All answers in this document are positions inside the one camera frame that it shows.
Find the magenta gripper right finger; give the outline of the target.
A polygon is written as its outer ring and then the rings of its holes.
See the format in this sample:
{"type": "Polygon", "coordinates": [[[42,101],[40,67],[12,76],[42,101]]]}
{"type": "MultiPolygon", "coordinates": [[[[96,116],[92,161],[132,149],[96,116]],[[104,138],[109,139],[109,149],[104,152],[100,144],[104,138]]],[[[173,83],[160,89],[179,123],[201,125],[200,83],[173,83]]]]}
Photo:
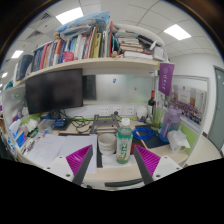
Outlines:
{"type": "Polygon", "coordinates": [[[181,170],[170,157],[160,157],[141,146],[134,147],[134,157],[145,185],[181,170]]]}

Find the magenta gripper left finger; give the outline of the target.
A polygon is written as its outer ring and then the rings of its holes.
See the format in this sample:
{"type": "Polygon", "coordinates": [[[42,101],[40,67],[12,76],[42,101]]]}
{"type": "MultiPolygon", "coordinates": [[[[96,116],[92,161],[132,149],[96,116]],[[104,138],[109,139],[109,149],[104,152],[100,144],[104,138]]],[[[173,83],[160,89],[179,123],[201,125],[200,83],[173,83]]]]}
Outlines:
{"type": "Polygon", "coordinates": [[[93,148],[89,145],[66,157],[58,156],[45,170],[76,185],[81,185],[92,155],[93,148]]]}

